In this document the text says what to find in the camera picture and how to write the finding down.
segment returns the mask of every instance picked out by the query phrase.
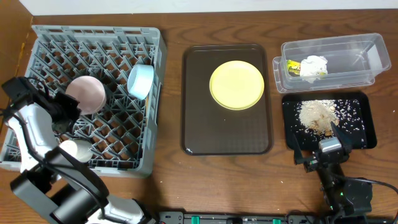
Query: cable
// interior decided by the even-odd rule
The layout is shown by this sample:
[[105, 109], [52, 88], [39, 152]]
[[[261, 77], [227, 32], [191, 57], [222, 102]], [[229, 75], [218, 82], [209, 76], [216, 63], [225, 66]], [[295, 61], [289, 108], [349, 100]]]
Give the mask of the cable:
[[[284, 220], [284, 222], [286, 223], [286, 219], [287, 219], [287, 223], [289, 223], [289, 216], [292, 214], [292, 213], [294, 213], [294, 212], [299, 212], [299, 213], [303, 213], [302, 211], [300, 211], [300, 210], [291, 210], [288, 214], [286, 214], [285, 215], [285, 220]], [[305, 219], [309, 222], [309, 224], [312, 224], [312, 222], [307, 218], [307, 216], [306, 215], [303, 215], [304, 217], [305, 217]]]
[[12, 117], [14, 117], [20, 124], [20, 126], [22, 127], [22, 132], [24, 133], [24, 139], [25, 139], [25, 143], [26, 143], [26, 147], [28, 150], [28, 153], [42, 166], [44, 166], [45, 168], [47, 168], [48, 170], [51, 170], [55, 173], [59, 173], [61, 175], [64, 175], [66, 178], [69, 178], [70, 180], [74, 181], [74, 183], [76, 183], [77, 185], [79, 185], [79, 187], [81, 187], [82, 189], [84, 189], [85, 191], [87, 191], [88, 194], [90, 194], [90, 196], [94, 199], [95, 203], [97, 204], [97, 206], [99, 206], [99, 208], [101, 209], [101, 214], [102, 214], [102, 219], [107, 219], [109, 221], [115, 222], [115, 223], [125, 223], [125, 222], [119, 222], [117, 220], [114, 220], [113, 218], [110, 217], [106, 217], [105, 215], [105, 209], [102, 206], [101, 202], [98, 200], [97, 196], [95, 195], [95, 193], [89, 189], [86, 185], [84, 185], [83, 183], [81, 183], [79, 180], [77, 180], [76, 178], [72, 177], [71, 175], [65, 173], [62, 170], [57, 169], [56, 167], [54, 167], [52, 164], [49, 164], [47, 161], [40, 159], [39, 157], [37, 157], [36, 152], [33, 151], [33, 145], [31, 143], [31, 141], [29, 140], [29, 132], [27, 130], [27, 126], [26, 123], [23, 122], [23, 120], [21, 120], [18, 116], [16, 116], [13, 113], [8, 112], [7, 110], [4, 109], [0, 109], [0, 111], [4, 113], [8, 113], [10, 114]]
[[[327, 171], [327, 172], [332, 177], [336, 177], [336, 178], [339, 178], [341, 180], [353, 180], [353, 181], [357, 181], [357, 182], [365, 182], [365, 183], [369, 183], [369, 184], [379, 184], [379, 185], [382, 185], [382, 186], [386, 186], [386, 187], [391, 188], [392, 190], [395, 190], [395, 192], [398, 194], [398, 189], [395, 186], [393, 186], [391, 184], [388, 184], [388, 183], [385, 183], [385, 182], [381, 182], [381, 181], [378, 181], [378, 180], [360, 179], [360, 178], [355, 178], [355, 177], [344, 177], [342, 175], [334, 174], [334, 173], [332, 173], [330, 171]], [[398, 212], [397, 212], [396, 217], [394, 218], [394, 221], [392, 221], [392, 224], [398, 224]]]
[[44, 91], [45, 91], [45, 98], [46, 98], [46, 99], [49, 99], [49, 97], [50, 97], [49, 88], [45, 85], [45, 83], [44, 83], [43, 80], [39, 80], [39, 79], [36, 78], [36, 77], [27, 77], [27, 79], [28, 79], [28, 80], [35, 80], [35, 81], [41, 83], [42, 86], [43, 86], [43, 88], [44, 88]]

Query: white cup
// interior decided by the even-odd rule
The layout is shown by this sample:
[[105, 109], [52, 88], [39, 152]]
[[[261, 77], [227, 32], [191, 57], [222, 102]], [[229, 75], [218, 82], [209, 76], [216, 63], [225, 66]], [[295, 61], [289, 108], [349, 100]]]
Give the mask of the white cup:
[[154, 81], [152, 65], [135, 65], [127, 81], [127, 90], [136, 98], [143, 100], [147, 97]]
[[66, 140], [60, 147], [80, 162], [88, 162], [93, 157], [92, 144], [85, 140]]

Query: white wall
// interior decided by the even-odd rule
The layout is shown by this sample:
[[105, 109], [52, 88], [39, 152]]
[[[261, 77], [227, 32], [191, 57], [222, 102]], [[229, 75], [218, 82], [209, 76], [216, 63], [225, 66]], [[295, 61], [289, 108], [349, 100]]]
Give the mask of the white wall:
[[33, 16], [398, 8], [398, 0], [20, 0], [20, 2]]

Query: plastic tray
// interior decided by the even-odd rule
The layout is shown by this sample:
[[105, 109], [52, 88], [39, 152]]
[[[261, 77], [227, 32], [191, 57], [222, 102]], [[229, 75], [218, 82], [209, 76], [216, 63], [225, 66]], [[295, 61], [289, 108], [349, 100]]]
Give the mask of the plastic tray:
[[340, 117], [338, 128], [347, 135], [353, 144], [353, 149], [372, 149], [377, 145], [376, 132], [374, 130], [371, 108], [368, 97], [362, 92], [352, 93], [307, 93], [289, 94], [282, 99], [284, 114], [285, 135], [288, 147], [293, 149], [293, 134], [296, 135], [298, 144], [303, 151], [319, 149], [318, 142], [325, 139], [324, 135], [315, 135], [301, 124], [297, 109], [301, 103], [308, 100], [334, 100], [344, 109], [346, 116]]
[[[229, 110], [211, 96], [214, 70], [242, 60], [264, 77], [261, 99], [245, 110]], [[183, 60], [181, 145], [193, 156], [263, 154], [273, 145], [271, 102], [264, 49], [257, 44], [195, 46]]]
[[[328, 60], [327, 75], [304, 79], [288, 73], [287, 60], [301, 62], [311, 55]], [[391, 68], [391, 61], [380, 34], [361, 34], [284, 43], [273, 67], [278, 91], [292, 93], [372, 85], [378, 74]], [[316, 80], [310, 83], [308, 78]]]
[[[165, 75], [167, 49], [156, 28], [32, 26], [38, 39], [26, 77], [45, 80], [50, 94], [65, 91], [77, 77], [90, 75], [106, 89], [105, 107], [81, 116], [72, 133], [58, 138], [93, 143], [87, 165], [98, 175], [147, 177], [152, 173], [157, 137], [157, 109]], [[146, 100], [129, 95], [129, 72], [137, 64], [153, 65], [154, 82]], [[8, 130], [0, 167], [19, 170], [21, 155]]]

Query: wooden surface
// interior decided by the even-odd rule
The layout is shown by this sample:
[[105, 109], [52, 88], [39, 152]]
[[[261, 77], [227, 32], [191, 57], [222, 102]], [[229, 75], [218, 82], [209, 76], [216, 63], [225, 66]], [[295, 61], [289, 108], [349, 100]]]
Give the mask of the wooden surface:
[[[169, 54], [153, 174], [142, 180], [104, 177], [105, 184], [112, 194], [136, 198], [150, 208], [255, 214], [328, 209], [316, 172], [306, 174], [302, 166], [295, 166], [293, 152], [285, 144], [282, 95], [276, 90], [271, 67], [280, 46], [292, 40], [378, 32], [386, 42], [392, 68], [379, 75], [373, 86], [361, 88], [369, 97], [378, 144], [374, 149], [352, 152], [342, 167], [348, 176], [398, 186], [397, 10], [53, 16], [35, 17], [34, 24], [159, 28]], [[21, 66], [26, 66], [35, 39], [32, 31], [30, 34]], [[239, 43], [257, 43], [266, 50], [274, 147], [261, 156], [188, 156], [180, 148], [182, 55], [193, 45]], [[0, 170], [0, 222], [43, 222], [9, 190], [9, 182], [17, 175]], [[371, 215], [393, 217], [398, 196], [374, 185], [372, 206]]]
[[[26, 40], [31, 20], [32, 15], [19, 1], [0, 1], [0, 83], [16, 75], [22, 44]], [[7, 104], [8, 97], [1, 89], [0, 108], [5, 108]]]

